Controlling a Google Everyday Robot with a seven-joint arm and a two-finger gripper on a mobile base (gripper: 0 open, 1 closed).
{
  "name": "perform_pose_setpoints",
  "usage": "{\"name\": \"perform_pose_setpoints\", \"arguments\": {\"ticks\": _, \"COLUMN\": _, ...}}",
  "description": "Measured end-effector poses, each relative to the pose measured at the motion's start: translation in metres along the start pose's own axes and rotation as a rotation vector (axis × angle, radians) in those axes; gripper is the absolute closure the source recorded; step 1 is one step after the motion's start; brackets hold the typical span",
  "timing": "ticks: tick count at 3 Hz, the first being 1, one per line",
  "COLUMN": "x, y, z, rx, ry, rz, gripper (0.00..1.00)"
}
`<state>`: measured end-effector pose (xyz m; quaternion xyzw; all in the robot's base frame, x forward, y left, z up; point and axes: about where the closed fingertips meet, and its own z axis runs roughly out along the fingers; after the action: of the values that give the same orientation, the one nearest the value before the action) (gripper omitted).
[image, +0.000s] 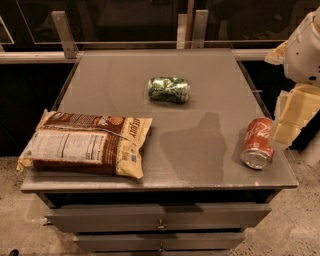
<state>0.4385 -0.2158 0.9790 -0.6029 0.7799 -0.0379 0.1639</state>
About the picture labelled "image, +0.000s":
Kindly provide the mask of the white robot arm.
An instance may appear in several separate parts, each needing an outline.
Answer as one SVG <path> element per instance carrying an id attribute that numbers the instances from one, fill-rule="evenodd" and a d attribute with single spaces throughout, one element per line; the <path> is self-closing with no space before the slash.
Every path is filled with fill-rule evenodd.
<path id="1" fill-rule="evenodd" d="M 270 130 L 271 148 L 282 151 L 320 110 L 320 7 L 308 13 L 265 61 L 282 64 L 285 76 L 295 82 L 289 92 L 280 92 Z"/>

